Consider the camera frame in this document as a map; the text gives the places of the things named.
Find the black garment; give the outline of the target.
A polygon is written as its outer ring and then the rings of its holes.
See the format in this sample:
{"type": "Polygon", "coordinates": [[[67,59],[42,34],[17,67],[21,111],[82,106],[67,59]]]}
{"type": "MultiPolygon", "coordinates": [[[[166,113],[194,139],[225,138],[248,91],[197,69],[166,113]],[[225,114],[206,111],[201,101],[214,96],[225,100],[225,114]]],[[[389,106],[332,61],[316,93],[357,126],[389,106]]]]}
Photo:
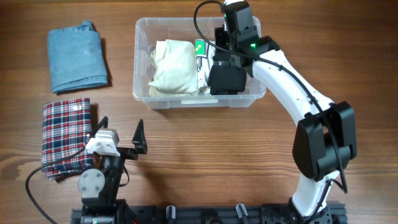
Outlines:
{"type": "Polygon", "coordinates": [[[208,85],[211,95],[237,95],[246,89],[246,71],[237,55],[216,52],[208,85]]]}

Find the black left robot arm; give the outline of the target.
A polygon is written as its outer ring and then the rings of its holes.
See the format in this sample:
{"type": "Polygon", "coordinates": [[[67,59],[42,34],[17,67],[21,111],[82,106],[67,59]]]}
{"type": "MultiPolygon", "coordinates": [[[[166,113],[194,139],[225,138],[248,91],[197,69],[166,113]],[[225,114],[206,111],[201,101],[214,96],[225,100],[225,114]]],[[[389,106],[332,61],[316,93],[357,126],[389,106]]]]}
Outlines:
{"type": "Polygon", "coordinates": [[[117,194],[126,160],[137,160],[138,153],[133,148],[120,147],[119,156],[102,156],[97,169],[84,171],[78,180],[83,203],[81,217],[72,215],[72,223],[117,224],[139,222],[137,215],[129,208],[125,199],[117,194]]]}

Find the cream garment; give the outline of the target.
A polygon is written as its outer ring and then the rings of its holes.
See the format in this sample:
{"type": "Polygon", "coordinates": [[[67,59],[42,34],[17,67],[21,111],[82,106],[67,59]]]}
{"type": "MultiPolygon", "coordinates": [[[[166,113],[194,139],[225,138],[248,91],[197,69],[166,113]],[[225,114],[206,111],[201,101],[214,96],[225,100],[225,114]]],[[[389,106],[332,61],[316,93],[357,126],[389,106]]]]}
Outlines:
{"type": "Polygon", "coordinates": [[[197,96],[197,60],[191,42],[158,41],[150,53],[150,60],[155,72],[148,83],[149,96],[197,96]]]}

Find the white printed t-shirt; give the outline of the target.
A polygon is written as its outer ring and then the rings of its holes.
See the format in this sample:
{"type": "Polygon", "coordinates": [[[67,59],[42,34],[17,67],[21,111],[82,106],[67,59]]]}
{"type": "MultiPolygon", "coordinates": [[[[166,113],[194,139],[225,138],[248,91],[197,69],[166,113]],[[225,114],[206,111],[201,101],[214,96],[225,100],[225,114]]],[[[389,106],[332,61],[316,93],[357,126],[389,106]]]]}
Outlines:
{"type": "Polygon", "coordinates": [[[203,39],[195,39],[195,55],[197,60],[198,95],[210,95],[208,80],[213,66],[215,48],[203,39]]]}

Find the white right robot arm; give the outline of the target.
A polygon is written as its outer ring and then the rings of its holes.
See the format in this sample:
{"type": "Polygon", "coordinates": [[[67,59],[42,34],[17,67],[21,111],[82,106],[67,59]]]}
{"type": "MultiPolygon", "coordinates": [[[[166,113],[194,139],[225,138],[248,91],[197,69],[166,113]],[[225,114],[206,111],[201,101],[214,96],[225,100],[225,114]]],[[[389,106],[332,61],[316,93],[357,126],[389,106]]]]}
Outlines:
{"type": "Polygon", "coordinates": [[[344,170],[356,157],[354,111],[307,82],[279,45],[261,35],[246,1],[220,4],[222,16],[143,17],[136,22],[132,94],[153,110],[247,108],[271,91],[296,125],[292,154],[300,171],[287,205],[265,214],[289,223],[342,221],[328,203],[333,185],[346,190],[344,170]]]}

